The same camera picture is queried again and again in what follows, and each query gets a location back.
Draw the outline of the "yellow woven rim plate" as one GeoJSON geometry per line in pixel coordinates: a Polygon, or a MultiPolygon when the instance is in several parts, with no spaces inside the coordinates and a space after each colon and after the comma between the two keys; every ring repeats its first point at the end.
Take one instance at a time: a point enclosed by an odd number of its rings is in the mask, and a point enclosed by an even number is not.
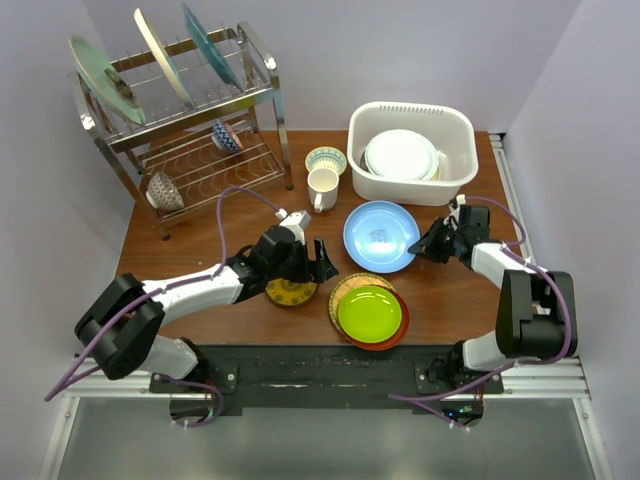
{"type": "Polygon", "coordinates": [[[328,313],[329,318],[336,328],[336,330],[343,334],[344,331],[339,324],[338,320],[338,311],[339,305],[344,296],[351,290],[357,287],[374,285],[379,287],[387,288],[393,292],[396,291],[396,288],[386,279],[379,275],[375,275],[372,273],[355,273],[344,277],[342,280],[338,282],[338,284],[332,290],[329,301],[328,301],[328,313]]]}

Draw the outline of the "yellow patterned small plate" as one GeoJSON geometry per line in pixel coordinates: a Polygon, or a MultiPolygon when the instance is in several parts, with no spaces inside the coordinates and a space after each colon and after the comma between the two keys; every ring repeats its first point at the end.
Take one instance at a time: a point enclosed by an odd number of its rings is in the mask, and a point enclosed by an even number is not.
{"type": "Polygon", "coordinates": [[[265,289],[265,295],[276,306],[296,308],[309,302],[317,291],[314,282],[295,283],[285,279],[270,281],[265,289]]]}

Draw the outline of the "blue plate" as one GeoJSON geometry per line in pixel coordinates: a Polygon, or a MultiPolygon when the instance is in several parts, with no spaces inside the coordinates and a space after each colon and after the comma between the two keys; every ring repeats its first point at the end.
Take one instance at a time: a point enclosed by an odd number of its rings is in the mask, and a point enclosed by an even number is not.
{"type": "Polygon", "coordinates": [[[369,201],[356,207],[343,227],[347,254],[373,273],[390,274],[408,267],[416,258],[409,248],[420,238],[415,218],[388,201],[369,201]]]}

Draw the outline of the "red plate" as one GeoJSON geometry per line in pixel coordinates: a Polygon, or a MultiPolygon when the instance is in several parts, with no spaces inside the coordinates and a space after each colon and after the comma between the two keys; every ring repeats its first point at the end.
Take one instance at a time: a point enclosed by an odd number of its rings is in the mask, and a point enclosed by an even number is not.
{"type": "Polygon", "coordinates": [[[408,306],[404,299],[399,296],[396,292],[393,293],[398,303],[401,306],[402,310],[402,319],[398,330],[387,340],[376,343],[365,343],[358,340],[355,340],[347,333],[343,333],[343,336],[353,345],[368,351],[384,351],[391,349],[392,347],[399,344],[403,338],[405,337],[407,331],[409,330],[410,325],[410,312],[408,306]]]}

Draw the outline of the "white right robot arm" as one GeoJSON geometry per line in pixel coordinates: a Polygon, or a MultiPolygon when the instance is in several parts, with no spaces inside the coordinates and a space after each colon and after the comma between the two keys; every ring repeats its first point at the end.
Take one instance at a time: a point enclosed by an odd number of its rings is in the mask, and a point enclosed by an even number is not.
{"type": "Polygon", "coordinates": [[[469,392],[518,364],[552,364],[578,347],[574,282],[549,271],[490,237],[490,211],[463,195],[449,202],[449,215],[435,220],[409,252],[445,264],[455,258],[499,289],[495,328],[457,342],[424,373],[456,394],[469,392]]]}

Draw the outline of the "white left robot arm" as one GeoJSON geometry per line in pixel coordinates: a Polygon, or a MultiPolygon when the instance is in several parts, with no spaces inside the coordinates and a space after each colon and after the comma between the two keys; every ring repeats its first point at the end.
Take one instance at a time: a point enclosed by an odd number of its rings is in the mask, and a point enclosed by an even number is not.
{"type": "Polygon", "coordinates": [[[187,339],[160,335],[171,321],[214,306],[233,305],[262,294],[269,282],[321,284],[336,276],[323,239],[315,255],[290,227],[272,226],[254,245],[214,267],[167,280],[141,282],[116,277],[75,326],[87,356],[105,376],[119,380],[141,370],[171,377],[185,392],[206,383],[206,359],[187,339]]]}

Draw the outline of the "white plastic bin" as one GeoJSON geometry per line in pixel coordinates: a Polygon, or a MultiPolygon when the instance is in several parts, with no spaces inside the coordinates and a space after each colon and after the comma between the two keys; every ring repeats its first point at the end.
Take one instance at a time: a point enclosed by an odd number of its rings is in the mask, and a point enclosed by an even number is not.
{"type": "Polygon", "coordinates": [[[358,107],[350,118],[346,157],[356,193],[366,200],[442,206],[475,179],[479,171],[474,129],[460,111],[439,105],[373,101],[358,107]],[[361,166],[365,148],[375,135],[394,128],[426,137],[448,157],[443,180],[393,179],[361,166]]]}

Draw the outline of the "cream ceramic mug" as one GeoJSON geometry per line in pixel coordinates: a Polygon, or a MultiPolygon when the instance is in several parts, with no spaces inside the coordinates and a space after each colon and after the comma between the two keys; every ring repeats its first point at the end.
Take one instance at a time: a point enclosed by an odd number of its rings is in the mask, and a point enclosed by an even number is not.
{"type": "Polygon", "coordinates": [[[335,206],[339,180],[339,175],[327,167],[316,168],[308,174],[309,201],[316,213],[322,213],[335,206]]]}

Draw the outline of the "teal patterned small bowl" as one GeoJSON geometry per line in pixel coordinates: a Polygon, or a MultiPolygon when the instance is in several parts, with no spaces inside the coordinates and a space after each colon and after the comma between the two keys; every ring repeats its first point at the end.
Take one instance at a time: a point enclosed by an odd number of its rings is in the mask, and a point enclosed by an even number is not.
{"type": "Polygon", "coordinates": [[[321,146],[314,148],[307,154],[304,164],[308,172],[318,168],[329,168],[341,176],[347,168],[348,161],[339,149],[321,146]]]}

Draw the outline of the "blue zigzag bowl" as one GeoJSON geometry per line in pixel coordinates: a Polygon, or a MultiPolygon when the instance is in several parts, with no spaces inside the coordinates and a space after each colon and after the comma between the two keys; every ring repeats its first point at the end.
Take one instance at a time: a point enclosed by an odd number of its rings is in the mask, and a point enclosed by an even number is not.
{"type": "Polygon", "coordinates": [[[236,154],[244,149],[243,144],[231,126],[216,119],[212,127],[212,142],[221,150],[236,154]]]}

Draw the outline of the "steel dish rack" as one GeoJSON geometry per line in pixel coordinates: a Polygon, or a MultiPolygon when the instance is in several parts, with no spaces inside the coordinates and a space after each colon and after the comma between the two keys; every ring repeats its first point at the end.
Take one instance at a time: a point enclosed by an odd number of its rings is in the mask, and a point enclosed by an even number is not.
{"type": "Polygon", "coordinates": [[[163,240],[171,227],[199,215],[229,186],[255,188],[281,179],[292,189],[292,162],[276,60],[247,22],[209,34],[243,84],[243,92],[219,80],[185,38],[167,47],[195,107],[175,95],[150,50],[113,61],[146,115],[144,125],[121,118],[96,98],[77,71],[68,80],[83,130],[115,172],[135,207],[163,240]],[[244,149],[236,154],[212,142],[216,119],[227,122],[244,149]],[[185,207],[165,212],[145,196],[152,176],[168,175],[185,207]]]}

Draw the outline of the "teal racked plate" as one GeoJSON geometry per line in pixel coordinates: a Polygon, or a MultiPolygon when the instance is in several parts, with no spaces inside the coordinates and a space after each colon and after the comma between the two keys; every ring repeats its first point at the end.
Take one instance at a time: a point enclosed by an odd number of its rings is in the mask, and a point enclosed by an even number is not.
{"type": "Polygon", "coordinates": [[[181,8],[184,14],[187,32],[204,58],[225,84],[234,86],[240,92],[243,92],[244,89],[241,82],[216,44],[210,39],[206,29],[202,26],[198,18],[186,3],[182,3],[181,8]]]}

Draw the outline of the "cream rimmed racked plate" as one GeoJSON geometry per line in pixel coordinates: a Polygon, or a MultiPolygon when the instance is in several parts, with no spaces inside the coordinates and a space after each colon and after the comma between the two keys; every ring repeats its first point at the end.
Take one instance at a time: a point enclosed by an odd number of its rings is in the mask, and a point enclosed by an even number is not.
{"type": "Polygon", "coordinates": [[[140,34],[149,47],[153,58],[159,65],[162,73],[173,88],[181,104],[187,109],[193,109],[195,107],[194,100],[187,91],[173,60],[167,51],[165,43],[160,39],[153,25],[149,22],[140,8],[136,8],[134,10],[133,18],[140,34]]]}

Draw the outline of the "green floral racked plate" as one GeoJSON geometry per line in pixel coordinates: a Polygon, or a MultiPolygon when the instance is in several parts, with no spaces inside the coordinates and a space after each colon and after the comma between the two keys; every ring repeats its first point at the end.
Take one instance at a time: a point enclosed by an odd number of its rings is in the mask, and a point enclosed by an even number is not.
{"type": "Polygon", "coordinates": [[[143,109],[109,57],[79,35],[69,37],[69,46],[77,72],[96,98],[121,118],[144,125],[146,116],[143,109]]]}

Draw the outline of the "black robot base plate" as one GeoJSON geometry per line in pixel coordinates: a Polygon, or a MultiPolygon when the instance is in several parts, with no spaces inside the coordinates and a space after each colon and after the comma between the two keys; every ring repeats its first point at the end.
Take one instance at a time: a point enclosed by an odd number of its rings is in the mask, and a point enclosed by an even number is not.
{"type": "Polygon", "coordinates": [[[400,345],[366,351],[351,345],[203,345],[213,385],[222,393],[224,412],[238,416],[248,408],[412,410],[418,397],[449,419],[479,418],[481,397],[500,394],[503,382],[464,367],[459,345],[400,345]]]}

